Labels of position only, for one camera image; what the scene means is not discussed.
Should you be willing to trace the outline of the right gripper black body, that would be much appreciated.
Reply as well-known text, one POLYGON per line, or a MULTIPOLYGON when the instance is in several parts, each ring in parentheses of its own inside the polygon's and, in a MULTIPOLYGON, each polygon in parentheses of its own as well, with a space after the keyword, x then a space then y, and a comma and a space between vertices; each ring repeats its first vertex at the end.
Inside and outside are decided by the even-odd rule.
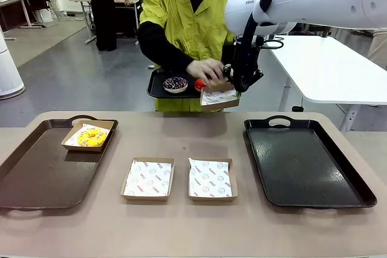
POLYGON ((237 91, 240 91, 240 81, 244 74, 252 74, 258 67, 258 56, 264 44, 262 36, 256 36, 255 41, 244 42, 242 37, 237 38, 235 55, 232 67, 234 76, 238 78, 237 91))

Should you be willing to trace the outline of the person's right hand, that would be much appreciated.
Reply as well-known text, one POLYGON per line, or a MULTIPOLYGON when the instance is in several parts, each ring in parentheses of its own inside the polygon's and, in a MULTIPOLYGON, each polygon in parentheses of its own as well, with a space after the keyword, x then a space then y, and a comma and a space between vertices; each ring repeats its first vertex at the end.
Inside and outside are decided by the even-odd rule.
POLYGON ((188 74, 202 79, 206 85, 222 83, 224 65, 219 60, 194 60, 186 68, 188 74))

